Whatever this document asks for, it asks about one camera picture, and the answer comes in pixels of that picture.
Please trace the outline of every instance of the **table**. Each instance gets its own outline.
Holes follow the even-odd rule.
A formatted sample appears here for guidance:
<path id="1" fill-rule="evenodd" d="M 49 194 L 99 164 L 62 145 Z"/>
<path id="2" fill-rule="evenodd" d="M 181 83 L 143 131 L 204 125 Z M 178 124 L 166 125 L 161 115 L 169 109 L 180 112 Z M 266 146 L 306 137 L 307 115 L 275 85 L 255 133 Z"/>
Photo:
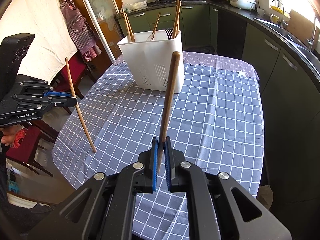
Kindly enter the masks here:
<path id="1" fill-rule="evenodd" d="M 243 61 L 183 52 L 185 81 L 173 98 L 168 136 L 173 148 L 204 171 L 226 171 L 252 195 L 259 187 L 264 126 L 258 77 Z M 80 103 L 97 153 L 93 153 L 76 112 L 53 148 L 53 161 L 73 185 L 94 173 L 120 172 L 150 149 L 159 135 L 165 92 L 137 87 L 119 58 Z M 164 159 L 154 194 L 138 194 L 134 234 L 143 239 L 188 239 L 184 193 L 167 191 Z"/>

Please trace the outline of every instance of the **rice cooker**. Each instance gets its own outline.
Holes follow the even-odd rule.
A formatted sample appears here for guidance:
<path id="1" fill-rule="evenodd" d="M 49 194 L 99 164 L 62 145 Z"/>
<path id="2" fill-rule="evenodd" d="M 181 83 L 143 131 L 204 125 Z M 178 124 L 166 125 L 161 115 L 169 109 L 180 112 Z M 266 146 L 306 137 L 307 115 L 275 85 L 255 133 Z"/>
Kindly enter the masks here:
<path id="1" fill-rule="evenodd" d="M 256 7 L 255 0 L 230 0 L 230 4 L 239 9 L 252 9 L 254 10 Z"/>

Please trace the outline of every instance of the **metal screw cap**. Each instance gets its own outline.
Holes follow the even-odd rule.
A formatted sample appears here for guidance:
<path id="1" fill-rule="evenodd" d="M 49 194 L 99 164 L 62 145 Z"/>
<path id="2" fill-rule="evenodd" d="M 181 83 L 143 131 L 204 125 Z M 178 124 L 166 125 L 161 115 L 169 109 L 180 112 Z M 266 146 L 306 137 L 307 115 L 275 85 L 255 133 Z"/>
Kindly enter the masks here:
<path id="1" fill-rule="evenodd" d="M 143 163 L 134 163 L 133 167 L 137 170 L 140 170 L 143 168 Z"/>
<path id="2" fill-rule="evenodd" d="M 219 177 L 220 177 L 221 179 L 229 179 L 229 174 L 226 173 L 226 172 L 220 172 L 220 173 L 219 173 Z"/>
<path id="3" fill-rule="evenodd" d="M 180 166 L 182 168 L 190 168 L 191 167 L 191 163 L 190 162 L 181 162 Z"/>
<path id="4" fill-rule="evenodd" d="M 102 179 L 104 179 L 104 174 L 103 174 L 102 172 L 98 172 L 98 173 L 96 173 L 96 174 L 94 175 L 94 178 L 95 178 L 96 180 L 102 180 Z"/>

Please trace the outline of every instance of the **yellow container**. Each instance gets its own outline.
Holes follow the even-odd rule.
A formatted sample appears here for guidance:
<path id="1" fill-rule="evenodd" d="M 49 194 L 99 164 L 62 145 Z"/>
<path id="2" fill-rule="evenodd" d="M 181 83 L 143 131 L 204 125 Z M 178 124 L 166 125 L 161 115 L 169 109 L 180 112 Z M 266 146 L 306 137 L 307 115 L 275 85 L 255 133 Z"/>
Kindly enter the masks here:
<path id="1" fill-rule="evenodd" d="M 273 6 L 273 5 L 270 5 L 271 9 L 273 9 L 274 11 L 278 12 L 278 13 L 283 13 L 283 10 L 279 7 L 276 7 L 276 6 Z M 289 19 L 291 18 L 290 17 L 290 14 L 288 14 L 286 11 L 284 12 L 284 16 L 288 17 Z"/>

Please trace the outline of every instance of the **utensil holder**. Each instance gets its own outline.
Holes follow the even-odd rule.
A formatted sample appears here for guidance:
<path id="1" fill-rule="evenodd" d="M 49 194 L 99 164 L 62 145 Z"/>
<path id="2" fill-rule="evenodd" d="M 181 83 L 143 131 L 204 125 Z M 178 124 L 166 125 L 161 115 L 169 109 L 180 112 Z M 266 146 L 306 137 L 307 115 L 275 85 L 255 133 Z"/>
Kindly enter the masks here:
<path id="1" fill-rule="evenodd" d="M 136 42 L 128 36 L 118 42 L 136 84 L 142 89 L 166 91 L 172 53 L 182 55 L 181 31 L 168 40 L 165 31 L 156 31 L 153 41 L 147 41 L 152 32 L 134 33 Z M 179 93 L 184 82 L 183 57 L 180 57 L 174 92 Z"/>

